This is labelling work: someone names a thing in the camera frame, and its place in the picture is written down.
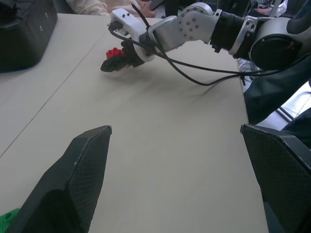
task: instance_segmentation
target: white table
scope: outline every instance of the white table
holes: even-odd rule
[[[107,32],[107,17],[59,14],[40,63],[0,73],[0,156]]]
[[[83,18],[90,26],[107,20]],[[23,204],[75,136],[109,124],[113,133],[90,233],[267,233],[260,188],[240,134],[247,123],[240,80],[201,87],[160,58],[101,72],[105,52],[120,42],[108,33],[94,42],[0,158],[0,214]],[[169,56],[237,69],[225,51],[216,54],[201,42]],[[206,82],[223,76],[183,70]]]

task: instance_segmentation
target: person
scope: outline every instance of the person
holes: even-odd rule
[[[71,9],[81,15],[109,15],[113,10],[123,8],[134,16],[138,17],[137,12],[131,4],[134,4],[145,17],[154,18],[156,11],[151,11],[151,1],[141,0],[67,0]]]

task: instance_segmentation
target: black cable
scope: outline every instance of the black cable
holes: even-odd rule
[[[138,45],[138,46],[141,46],[142,48],[144,48],[144,49],[146,49],[146,50],[152,50],[152,49],[150,49],[149,47],[147,47],[147,46],[145,46],[145,45],[143,45],[143,44],[141,44],[141,43],[139,43],[139,42],[137,42],[137,41],[135,41],[135,40],[132,40],[132,39],[130,39],[130,38],[123,37],[123,36],[121,36],[121,35],[116,34],[111,28],[108,28],[108,29],[109,29],[110,33],[111,33],[113,36],[115,36],[116,38],[119,38],[119,39],[125,40],[125,41],[129,41],[129,42],[132,42],[133,44],[136,44],[136,45]],[[183,71],[181,71],[180,69],[178,69],[178,68],[174,65],[174,63],[172,62],[172,60],[171,60],[170,58],[167,57],[167,55],[166,55],[166,57],[165,57],[165,55],[161,55],[161,54],[155,52],[154,50],[152,50],[152,53],[154,53],[156,56],[159,56],[159,57],[161,57],[161,58],[167,60],[167,61],[170,63],[170,65],[172,65],[173,68],[174,68],[178,73],[180,73],[180,74],[183,75],[185,78],[187,78],[188,80],[190,80],[190,81],[192,81],[192,82],[194,82],[194,83],[196,83],[196,84],[198,84],[198,85],[210,86],[210,85],[213,85],[213,84],[218,83],[218,82],[220,82],[220,81],[223,81],[223,80],[226,80],[226,79],[235,78],[235,77],[239,77],[239,76],[240,76],[240,74],[234,74],[234,75],[229,75],[229,76],[226,76],[226,77],[222,77],[222,78],[217,79],[217,80],[214,80],[214,81],[212,81],[212,82],[210,82],[210,83],[202,83],[202,82],[200,82],[200,81],[197,81],[197,80],[195,80],[195,79],[189,77],[189,76],[188,76],[187,74],[185,74]]]
[[[154,37],[155,37],[155,42],[156,42],[156,46],[157,48],[161,51],[162,55],[164,55],[165,59],[168,61],[168,63],[178,72],[180,73],[182,76],[184,76],[186,79],[190,80],[191,82],[193,83],[196,83],[198,85],[201,85],[201,86],[211,86],[213,84],[216,84],[218,82],[221,82],[223,80],[226,80],[226,79],[231,79],[231,78],[236,78],[236,77],[239,77],[240,75],[238,74],[233,74],[233,75],[229,75],[229,76],[226,76],[226,77],[222,77],[220,79],[216,79],[210,83],[202,83],[200,81],[197,81],[193,78],[191,78],[190,76],[188,76],[187,74],[185,74],[183,71],[181,71],[177,66],[175,66],[175,64],[169,59],[169,57],[166,55],[163,47],[160,45],[159,43],[159,38],[157,37],[156,33],[154,32]]]
[[[262,73],[262,72],[267,72],[266,70],[258,70],[258,71],[251,71],[251,72],[237,72],[237,71],[228,71],[228,70],[219,70],[219,69],[211,69],[211,68],[206,68],[206,67],[199,67],[199,66],[195,66],[195,65],[191,65],[191,64],[187,64],[187,63],[184,63],[184,62],[180,62],[180,61],[177,61],[177,60],[174,60],[174,59],[171,59],[169,58],[167,55],[166,57],[158,52],[156,52],[154,49],[150,48],[150,47],[147,47],[145,46],[144,44],[140,43],[140,42],[137,42],[135,40],[132,40],[130,38],[127,38],[127,37],[124,37],[124,36],[121,36],[117,33],[115,33],[113,31],[113,29],[111,29],[110,27],[108,28],[110,33],[115,36],[116,38],[119,38],[121,40],[125,40],[125,41],[129,41],[135,45],[138,45],[140,47],[142,47],[143,49],[147,50],[147,51],[150,51],[152,52],[154,55],[160,57],[160,58],[163,58],[165,60],[168,60],[168,61],[171,61],[172,63],[176,63],[176,64],[179,64],[179,65],[183,65],[183,66],[187,66],[187,67],[192,67],[192,68],[196,68],[196,69],[201,69],[201,70],[207,70],[207,71],[211,71],[211,72],[219,72],[219,73],[229,73],[229,74],[236,74],[238,76],[242,75],[242,76],[247,76],[247,75],[251,75],[251,76],[268,76],[268,75],[272,75],[272,74],[277,74],[279,72],[282,72],[284,70],[287,70],[288,68],[298,64],[299,62],[301,62],[303,59],[305,59],[307,56],[310,55],[310,53],[306,54],[305,56],[299,58],[298,60],[296,60],[295,62],[293,62],[290,66],[284,68],[284,69],[281,69],[281,70],[276,70],[276,71],[273,71],[273,72],[269,72],[269,73],[264,73],[264,74],[258,74],[258,73]]]
[[[137,42],[135,40],[132,40],[130,38],[127,38],[127,37],[124,37],[124,36],[121,36],[117,33],[114,32],[114,30],[112,30],[111,28],[109,29],[110,33],[116,37],[116,38],[119,38],[121,40],[126,40],[126,41],[129,41],[137,46],[140,46],[142,47],[143,49],[147,50],[147,51],[150,51],[152,54],[160,57],[160,58],[163,58],[163,59],[166,59],[164,58],[164,56],[160,53],[158,53],[157,51],[155,51],[154,49],[140,43],[140,42]],[[227,74],[240,74],[240,75],[251,75],[251,74],[256,74],[256,73],[261,73],[261,72],[264,72],[264,70],[258,70],[258,71],[250,71],[250,72],[238,72],[238,71],[229,71],[229,70],[221,70],[221,69],[212,69],[212,68],[206,68],[206,67],[200,67],[200,66],[196,66],[196,65],[192,65],[192,64],[188,64],[188,63],[184,63],[184,62],[181,62],[181,61],[178,61],[178,60],[175,60],[175,59],[172,59],[172,58],[169,58],[172,62],[176,63],[176,64],[179,64],[179,65],[182,65],[182,66],[186,66],[186,67],[191,67],[191,68],[195,68],[195,69],[201,69],[201,70],[206,70],[206,71],[211,71],[211,72],[219,72],[219,73],[227,73]]]
[[[132,5],[133,8],[135,9],[135,11],[139,14],[139,16],[142,18],[142,20],[144,21],[144,23],[146,24],[146,27],[148,28],[150,25],[149,23],[147,22],[147,19],[145,18],[145,16],[140,12],[140,10]],[[210,86],[210,85],[213,85],[217,82],[220,82],[222,80],[226,80],[226,79],[230,79],[230,78],[234,78],[234,77],[238,77],[238,76],[241,76],[241,79],[243,79],[243,77],[245,75],[252,75],[252,76],[267,76],[267,75],[272,75],[272,74],[276,74],[276,73],[279,73],[279,72],[282,72],[294,65],[296,65],[297,63],[301,62],[303,59],[305,59],[307,56],[309,56],[309,54],[305,55],[304,57],[296,60],[294,63],[292,63],[290,66],[286,67],[285,69],[281,69],[281,70],[277,70],[277,71],[273,71],[273,72],[270,72],[270,73],[264,73],[264,74],[261,74],[262,72],[264,72],[263,70],[258,70],[258,71],[251,71],[251,72],[235,72],[235,71],[227,71],[227,70],[217,70],[217,69],[211,69],[211,68],[205,68],[205,67],[199,67],[199,66],[195,66],[195,65],[191,65],[191,64],[187,64],[187,63],[183,63],[183,62],[180,62],[180,61],[177,61],[177,60],[174,60],[174,59],[171,59],[167,56],[167,54],[165,53],[164,49],[162,48],[160,42],[159,42],[159,39],[156,35],[156,33],[154,32],[154,37],[155,37],[155,46],[161,51],[162,54],[159,54],[158,52],[156,52],[155,50],[143,45],[142,43],[139,43],[137,41],[134,41],[130,38],[127,38],[127,37],[124,37],[124,36],[121,36],[121,35],[118,35],[117,33],[114,32],[114,30],[112,28],[109,27],[109,31],[110,33],[121,39],[121,40],[127,40],[133,44],[136,44],[144,49],[146,49],[147,51],[151,51],[154,55],[156,56],[159,56],[165,60],[168,61],[168,63],[178,72],[180,73],[181,75],[183,75],[185,78],[187,78],[188,80],[198,84],[198,85],[203,85],[203,86]],[[221,72],[221,73],[232,73],[232,74],[235,74],[235,75],[229,75],[229,76],[226,76],[226,77],[223,77],[223,78],[220,78],[220,79],[217,79],[215,81],[212,81],[210,83],[202,83],[200,81],[197,81],[193,78],[191,78],[190,76],[188,76],[187,74],[185,74],[183,71],[181,71],[177,66],[175,66],[174,63],[177,63],[177,64],[180,64],[180,65],[183,65],[183,66],[188,66],[188,67],[192,67],[192,68],[197,68],[197,69],[202,69],[202,70],[207,70],[207,71],[212,71],[212,72]]]

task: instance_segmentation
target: green object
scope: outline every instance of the green object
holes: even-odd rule
[[[17,215],[19,209],[12,210],[2,216],[0,216],[0,233],[4,233],[10,226],[11,222]]]

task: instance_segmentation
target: floor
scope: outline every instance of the floor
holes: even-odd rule
[[[238,59],[240,71],[251,71],[249,62]],[[251,84],[249,77],[245,78],[245,86],[243,90],[247,90]],[[283,109],[286,110],[292,117],[297,117],[308,108],[311,108],[311,87],[309,83],[305,83],[288,101],[282,105]],[[264,121],[259,123],[259,126],[281,130],[290,121],[289,117],[282,114],[281,111],[275,111],[271,113]]]

